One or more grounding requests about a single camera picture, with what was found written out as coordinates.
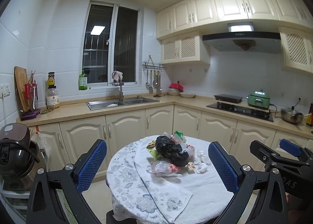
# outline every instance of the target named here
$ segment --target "window frame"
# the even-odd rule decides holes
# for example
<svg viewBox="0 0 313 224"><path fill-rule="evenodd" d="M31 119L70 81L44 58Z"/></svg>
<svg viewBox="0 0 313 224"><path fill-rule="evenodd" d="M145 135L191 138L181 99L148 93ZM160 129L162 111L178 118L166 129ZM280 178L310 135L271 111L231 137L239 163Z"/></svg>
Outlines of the window frame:
<svg viewBox="0 0 313 224"><path fill-rule="evenodd" d="M140 64L139 64L139 54L141 50L140 46L140 39L141 39L141 17L142 13L141 10L137 7L131 6L130 4L123 4L123 3L112 3L112 1L106 1L106 0L90 0L89 6L87 9L87 14L85 18L84 28L83 28L83 34L82 34L82 44L80 49L80 57L79 57L79 69L78 75L81 74L82 68L83 68L83 52L84 52L84 44L85 44L85 34L86 34L86 27L87 27L87 21L88 16L90 12L90 8L92 4L95 5L103 5L103 6L110 6L113 7L112 11L112 20L110 25L110 40L109 40L109 49L108 49L108 82L102 82L102 83L88 83L88 90L95 90L95 89L102 89L102 88L116 88L115 86L112 86L111 83L113 82L113 79L111 78L111 74L113 73L114 68L114 47L115 47L115 34L116 34L116 23L117 23L117 15L118 15L118 8L123 7L127 9L133 9L138 11L138 17L137 17L137 32L136 32L136 63L135 63L135 82L125 82L124 87L127 86L140 86L139 82L139 70L140 70Z"/></svg>

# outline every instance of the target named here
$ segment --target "gas stove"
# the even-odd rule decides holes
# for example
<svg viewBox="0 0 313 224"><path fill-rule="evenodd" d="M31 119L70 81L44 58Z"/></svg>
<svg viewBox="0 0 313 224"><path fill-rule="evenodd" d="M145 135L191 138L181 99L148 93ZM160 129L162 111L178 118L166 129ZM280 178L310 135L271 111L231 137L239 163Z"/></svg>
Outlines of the gas stove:
<svg viewBox="0 0 313 224"><path fill-rule="evenodd" d="M252 109L248 107L240 107L240 106L223 103L223 102L217 102L212 105L207 105L207 107L211 107L211 108L215 108L215 109L219 109L223 111L228 111L228 112L232 112L236 114L242 114L242 115L262 119L265 121L271 121L271 122L274 121L270 111L261 111L261 110Z"/></svg>

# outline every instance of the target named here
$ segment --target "blue gripper pad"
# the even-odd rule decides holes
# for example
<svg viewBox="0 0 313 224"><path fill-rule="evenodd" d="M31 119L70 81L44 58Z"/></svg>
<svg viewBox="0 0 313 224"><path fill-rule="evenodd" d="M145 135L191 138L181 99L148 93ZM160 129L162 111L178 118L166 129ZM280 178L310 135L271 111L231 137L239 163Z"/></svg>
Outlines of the blue gripper pad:
<svg viewBox="0 0 313 224"><path fill-rule="evenodd" d="M215 143L209 144L208 154L226 189L236 194L239 190L238 176Z"/></svg>
<svg viewBox="0 0 313 224"><path fill-rule="evenodd" d="M279 147L290 153L292 156L299 157L301 155L300 147L286 139L282 139L279 142Z"/></svg>
<svg viewBox="0 0 313 224"><path fill-rule="evenodd" d="M89 186L94 179L94 176L98 172L100 165L102 164L106 156L106 143L101 141L92 155L88 158L85 166L81 169L77 176L77 190L81 194L83 191L89 189Z"/></svg>

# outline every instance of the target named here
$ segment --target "countertop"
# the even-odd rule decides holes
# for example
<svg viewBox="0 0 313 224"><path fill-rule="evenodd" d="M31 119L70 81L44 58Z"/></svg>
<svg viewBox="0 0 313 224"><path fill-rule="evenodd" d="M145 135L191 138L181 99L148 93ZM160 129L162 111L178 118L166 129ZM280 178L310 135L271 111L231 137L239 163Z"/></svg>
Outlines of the countertop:
<svg viewBox="0 0 313 224"><path fill-rule="evenodd" d="M146 98L151 98L155 100L159 100L159 102L153 103L145 103L145 104L137 104L137 105L130 105L130 106L121 106L121 107L112 107L112 108L105 108L100 110L93 110L91 111L87 104L84 103L77 103L77 104L69 104L63 105L59 108L53 110L50 113L38 115L37 118L28 121L21 121L19 118L17 122L24 123L28 127L42 125L42 124L49 124L61 121L70 121L75 119L81 118L88 118L94 116L101 116L101 115L108 115L113 113L120 113L126 111L133 111L133 110L140 110L146 109L151 107L161 107L166 105L178 105L181 107L188 107L195 110L200 110L216 115L225 116L228 118L233 118L239 121L245 121L249 123L253 123L256 125L264 126L267 128L272 128L276 130L280 130L282 132L294 134L300 137L305 137L308 139L313 139L313 134L311 133L311 127L305 124L306 119L303 119L303 123L298 125L293 125L288 122L283 121L281 118L274 118L274 122L264 121L258 118L252 118L240 114L235 114L227 111L217 110L213 108L206 107L207 105L214 104L217 101L214 98L196 96L195 98L187 99L182 98L181 96L169 96L165 95L159 98L152 97L152 96L145 96ZM247 104L243 101L240 103L242 106L247 106Z"/></svg>

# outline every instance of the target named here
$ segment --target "cutting board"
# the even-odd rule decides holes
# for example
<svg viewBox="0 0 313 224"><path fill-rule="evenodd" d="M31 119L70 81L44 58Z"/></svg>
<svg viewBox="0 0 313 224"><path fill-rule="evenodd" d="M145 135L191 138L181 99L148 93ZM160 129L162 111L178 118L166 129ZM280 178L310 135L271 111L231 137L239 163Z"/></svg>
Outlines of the cutting board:
<svg viewBox="0 0 313 224"><path fill-rule="evenodd" d="M29 104L24 98L24 85L27 84L28 82L26 69L15 66L14 78L15 78L16 87L18 89L16 91L18 96L16 96L16 98L19 98L21 100L23 110L26 112L27 110L29 110Z"/></svg>

